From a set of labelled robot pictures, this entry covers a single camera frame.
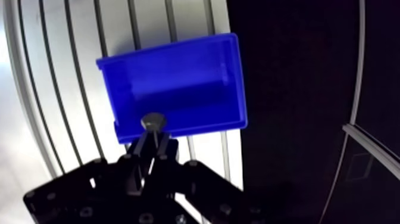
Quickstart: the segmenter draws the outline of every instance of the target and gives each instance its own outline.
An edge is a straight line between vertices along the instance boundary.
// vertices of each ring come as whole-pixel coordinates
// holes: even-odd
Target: metal pin
[[[148,132],[153,132],[154,143],[155,146],[158,148],[157,134],[163,129],[163,127],[167,123],[164,115],[160,113],[148,113],[142,118],[140,122],[145,130],[147,130]]]

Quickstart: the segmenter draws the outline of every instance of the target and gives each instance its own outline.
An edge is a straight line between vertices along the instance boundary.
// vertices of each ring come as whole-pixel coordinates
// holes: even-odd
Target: screw head
[[[231,213],[232,208],[231,208],[230,206],[228,206],[227,204],[222,204],[222,205],[220,205],[220,210],[221,210],[226,216],[228,216],[228,215]]]
[[[186,224],[186,217],[183,214],[176,216],[176,224]]]
[[[26,193],[25,197],[32,198],[34,195],[35,195],[34,191],[29,191],[28,193]]]
[[[55,193],[54,192],[52,192],[52,193],[47,195],[47,200],[49,200],[49,201],[53,200],[54,198],[55,198]]]
[[[139,216],[140,224],[152,224],[154,222],[154,217],[151,213],[142,213]]]
[[[140,121],[143,128],[150,132],[159,132],[163,129],[167,120],[160,113],[148,113]]]
[[[93,209],[91,207],[83,207],[79,212],[79,216],[82,218],[92,217]]]
[[[189,161],[189,166],[193,166],[193,167],[197,166],[197,161],[195,161],[195,160]]]
[[[101,163],[102,159],[101,158],[97,158],[94,160],[95,163]]]

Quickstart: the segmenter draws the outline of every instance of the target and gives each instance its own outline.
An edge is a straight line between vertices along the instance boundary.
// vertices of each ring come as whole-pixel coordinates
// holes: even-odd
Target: black surface
[[[243,178],[277,223],[317,223],[357,71],[358,1],[228,1],[245,76]]]
[[[368,152],[349,139],[343,167],[323,224],[400,223],[400,182],[387,168],[374,159],[365,178],[349,178],[351,168],[366,171],[365,164],[354,163],[354,156],[360,153]]]
[[[367,1],[357,124],[400,155],[400,29],[395,0]]]

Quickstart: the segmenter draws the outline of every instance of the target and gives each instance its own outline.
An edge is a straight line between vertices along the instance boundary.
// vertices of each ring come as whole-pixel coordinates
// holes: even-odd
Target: blue plastic bin
[[[97,60],[120,143],[140,136],[141,118],[165,115],[172,136],[247,125],[238,39],[208,36]]]

